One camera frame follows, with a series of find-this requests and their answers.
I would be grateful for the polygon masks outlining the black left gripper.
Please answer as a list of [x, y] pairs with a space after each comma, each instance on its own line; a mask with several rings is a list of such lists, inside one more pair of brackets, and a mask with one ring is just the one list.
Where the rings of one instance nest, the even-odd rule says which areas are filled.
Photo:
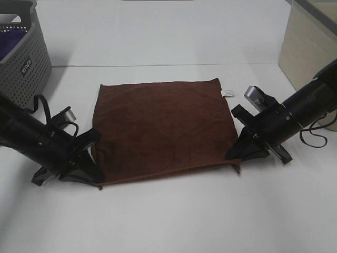
[[34, 173], [31, 183], [42, 186], [50, 177], [61, 182], [78, 182], [99, 186], [104, 173], [91, 158], [88, 148], [101, 140], [95, 129], [72, 136], [54, 124], [39, 123], [31, 129], [31, 142], [36, 151], [32, 159], [42, 167]]

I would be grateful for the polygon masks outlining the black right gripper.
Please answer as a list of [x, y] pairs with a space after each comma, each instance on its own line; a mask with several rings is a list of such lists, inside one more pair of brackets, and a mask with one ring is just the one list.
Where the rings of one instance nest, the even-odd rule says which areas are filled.
[[300, 124], [283, 105], [274, 104], [255, 116], [241, 105], [237, 105], [231, 112], [244, 124], [244, 128], [237, 141], [227, 151], [227, 160], [264, 159], [272, 151], [283, 164], [292, 161], [282, 143], [300, 131]]

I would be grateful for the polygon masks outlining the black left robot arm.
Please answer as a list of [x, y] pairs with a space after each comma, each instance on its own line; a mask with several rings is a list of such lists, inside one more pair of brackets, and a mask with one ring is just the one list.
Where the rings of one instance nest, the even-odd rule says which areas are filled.
[[98, 187], [105, 180], [89, 148], [101, 140], [92, 128], [79, 134], [71, 107], [51, 116], [46, 98], [34, 96], [34, 108], [20, 108], [1, 96], [1, 145], [16, 150], [41, 166], [31, 182], [41, 186], [48, 178]]

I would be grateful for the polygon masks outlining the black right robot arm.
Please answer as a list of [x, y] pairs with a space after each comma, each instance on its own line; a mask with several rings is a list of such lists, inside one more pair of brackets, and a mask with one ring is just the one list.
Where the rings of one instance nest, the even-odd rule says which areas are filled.
[[314, 125], [336, 110], [336, 61], [332, 61], [313, 80], [279, 103], [257, 86], [249, 86], [245, 98], [258, 110], [253, 116], [241, 105], [232, 109], [244, 128], [225, 157], [242, 161], [266, 158], [273, 152], [283, 164], [292, 160], [282, 146], [295, 134], [313, 132]]

